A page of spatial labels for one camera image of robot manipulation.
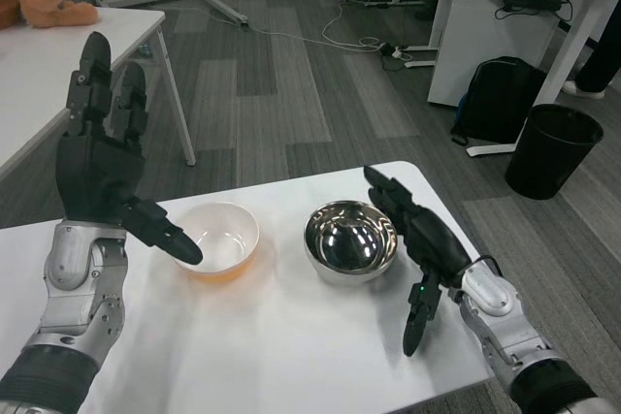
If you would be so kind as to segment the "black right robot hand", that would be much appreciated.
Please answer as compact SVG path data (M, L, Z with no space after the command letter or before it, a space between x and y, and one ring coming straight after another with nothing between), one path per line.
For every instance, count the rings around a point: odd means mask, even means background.
M390 219L403 238L409 257L423 272L408 298L403 351L410 357L418 348L427 323L435 318L441 288L456 287L472 260L452 230L432 210L415 203L401 182L371 166L363 172L371 185L370 200Z

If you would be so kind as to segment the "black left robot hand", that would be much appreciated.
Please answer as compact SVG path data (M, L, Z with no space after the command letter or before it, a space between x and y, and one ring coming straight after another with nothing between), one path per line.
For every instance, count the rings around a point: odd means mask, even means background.
M127 65L119 96L111 81L111 48L91 33L77 70L70 77L69 123L56 153L57 189L69 220L122 227L147 246L181 262L198 265L198 245L171 223L167 212L136 194L146 159L141 137L147 129L147 89L143 68Z

